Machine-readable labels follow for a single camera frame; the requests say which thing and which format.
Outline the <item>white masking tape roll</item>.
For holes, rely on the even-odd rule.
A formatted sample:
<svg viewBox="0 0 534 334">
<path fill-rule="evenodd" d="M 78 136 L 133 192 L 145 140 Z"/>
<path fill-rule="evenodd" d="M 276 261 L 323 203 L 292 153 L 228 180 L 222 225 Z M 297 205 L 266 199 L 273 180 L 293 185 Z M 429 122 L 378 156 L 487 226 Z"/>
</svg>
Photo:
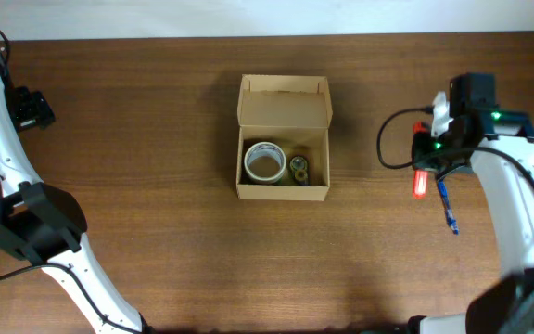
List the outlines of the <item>white masking tape roll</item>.
<svg viewBox="0 0 534 334">
<path fill-rule="evenodd" d="M 252 145 L 245 153 L 243 163 L 248 177 L 260 185 L 278 183 L 286 171 L 286 155 L 272 142 Z"/>
</svg>

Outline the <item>orange utility knife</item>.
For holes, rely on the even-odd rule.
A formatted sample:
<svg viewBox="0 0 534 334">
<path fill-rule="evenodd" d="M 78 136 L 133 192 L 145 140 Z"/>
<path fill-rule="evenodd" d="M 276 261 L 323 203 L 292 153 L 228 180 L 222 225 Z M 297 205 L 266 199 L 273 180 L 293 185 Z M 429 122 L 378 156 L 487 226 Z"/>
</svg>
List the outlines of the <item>orange utility knife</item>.
<svg viewBox="0 0 534 334">
<path fill-rule="evenodd" d="M 429 141 L 430 127 L 427 123 L 417 122 L 413 125 L 413 143 L 412 143 L 412 160 L 416 161 L 418 158 L 426 153 L 426 145 Z M 413 165 L 413 197 L 422 199 L 426 196 L 428 171 L 422 167 Z"/>
</svg>

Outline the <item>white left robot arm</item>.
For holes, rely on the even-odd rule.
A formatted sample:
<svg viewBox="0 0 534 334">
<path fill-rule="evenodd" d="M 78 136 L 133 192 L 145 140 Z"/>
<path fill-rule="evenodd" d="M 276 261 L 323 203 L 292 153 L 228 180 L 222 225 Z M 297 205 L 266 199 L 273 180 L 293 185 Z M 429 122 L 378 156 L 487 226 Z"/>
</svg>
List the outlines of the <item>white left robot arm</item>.
<svg viewBox="0 0 534 334">
<path fill-rule="evenodd" d="M 81 206 L 32 167 L 19 133 L 56 117 L 44 95 L 12 82 L 0 30 L 0 282 L 41 270 L 62 287 L 97 333 L 150 333 L 97 261 Z"/>
</svg>

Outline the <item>blue ballpoint pen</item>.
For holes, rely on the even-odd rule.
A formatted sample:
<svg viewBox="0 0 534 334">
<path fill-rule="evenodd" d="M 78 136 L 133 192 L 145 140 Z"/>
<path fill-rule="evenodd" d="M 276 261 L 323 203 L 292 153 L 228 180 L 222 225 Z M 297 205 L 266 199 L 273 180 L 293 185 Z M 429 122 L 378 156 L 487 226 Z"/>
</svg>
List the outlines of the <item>blue ballpoint pen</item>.
<svg viewBox="0 0 534 334">
<path fill-rule="evenodd" d="M 441 201 L 444 207 L 444 213 L 445 213 L 447 226 L 449 227 L 449 229 L 452 231 L 454 235 L 459 235 L 460 230 L 457 225 L 456 219 L 454 217 L 453 211 L 451 209 L 449 192 L 443 180 L 439 179 L 437 181 L 437 188 L 438 188 L 440 198 L 441 198 Z"/>
</svg>

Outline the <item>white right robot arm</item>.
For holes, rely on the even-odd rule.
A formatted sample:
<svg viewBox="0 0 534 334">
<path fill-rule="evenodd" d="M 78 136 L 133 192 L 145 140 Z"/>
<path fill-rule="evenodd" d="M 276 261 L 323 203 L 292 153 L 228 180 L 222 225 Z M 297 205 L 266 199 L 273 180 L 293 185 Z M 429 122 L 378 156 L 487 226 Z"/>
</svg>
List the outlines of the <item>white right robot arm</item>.
<svg viewBox="0 0 534 334">
<path fill-rule="evenodd" d="M 442 180 L 470 171 L 485 193 L 501 259 L 499 281 L 459 315 L 417 316 L 413 333 L 534 333 L 534 127 L 501 109 L 491 74 L 453 78 L 415 135 L 412 166 Z"/>
</svg>

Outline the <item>yellow black correction tape dispenser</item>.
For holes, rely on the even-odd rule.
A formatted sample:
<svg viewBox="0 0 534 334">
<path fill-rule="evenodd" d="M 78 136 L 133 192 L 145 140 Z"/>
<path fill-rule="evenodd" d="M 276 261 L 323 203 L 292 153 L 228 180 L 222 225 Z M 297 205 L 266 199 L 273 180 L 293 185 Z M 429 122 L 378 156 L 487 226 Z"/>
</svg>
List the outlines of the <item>yellow black correction tape dispenser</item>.
<svg viewBox="0 0 534 334">
<path fill-rule="evenodd" d="M 308 186 L 310 184 L 309 163 L 300 155 L 294 156 L 288 163 L 294 182 L 299 186 Z"/>
</svg>

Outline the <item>cardboard box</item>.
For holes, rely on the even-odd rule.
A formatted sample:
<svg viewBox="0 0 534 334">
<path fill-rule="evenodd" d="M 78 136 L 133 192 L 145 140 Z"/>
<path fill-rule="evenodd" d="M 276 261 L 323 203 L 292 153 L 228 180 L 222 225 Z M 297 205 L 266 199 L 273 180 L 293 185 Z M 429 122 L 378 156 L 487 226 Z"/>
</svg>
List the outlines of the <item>cardboard box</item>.
<svg viewBox="0 0 534 334">
<path fill-rule="evenodd" d="M 331 186 L 329 126 L 332 117 L 329 83 L 324 76 L 244 75 L 237 104 L 237 196 L 325 200 Z M 275 143 L 286 155 L 285 174 L 273 185 L 254 183 L 244 169 L 247 150 L 263 141 Z M 308 186 L 299 186 L 292 178 L 288 163 L 297 155 L 309 163 Z"/>
</svg>

